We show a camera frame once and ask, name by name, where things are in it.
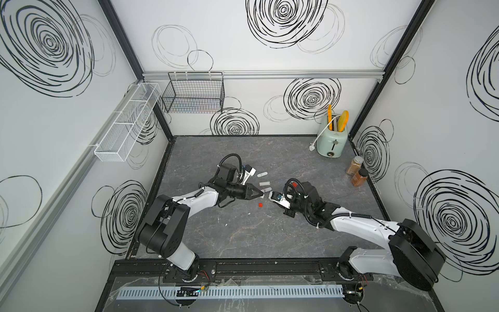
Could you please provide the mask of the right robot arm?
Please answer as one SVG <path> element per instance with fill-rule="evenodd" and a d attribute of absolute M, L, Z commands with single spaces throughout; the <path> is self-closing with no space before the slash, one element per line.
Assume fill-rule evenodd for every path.
<path fill-rule="evenodd" d="M 367 250 L 349 247 L 337 263 L 345 280 L 361 274 L 384 274 L 404 279 L 419 290 L 430 291 L 439 281 L 447 258 L 430 236 L 413 220 L 380 220 L 355 213 L 324 201 L 309 182 L 290 179 L 281 192 L 271 192 L 269 199 L 294 217 L 300 213 L 316 229 L 348 233 L 378 246 Z"/>

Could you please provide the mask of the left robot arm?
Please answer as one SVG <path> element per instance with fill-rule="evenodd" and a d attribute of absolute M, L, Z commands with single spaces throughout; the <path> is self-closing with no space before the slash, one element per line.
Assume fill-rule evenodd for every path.
<path fill-rule="evenodd" d="M 160 195 L 137 227 L 134 240 L 169 260 L 183 271 L 196 269 L 198 256 L 183 242 L 190 217 L 204 209 L 223 208 L 235 200 L 254 200 L 264 193 L 248 179 L 256 169 L 243 165 L 241 156 L 230 153 L 217 165 L 215 175 L 198 190 L 180 196 Z"/>

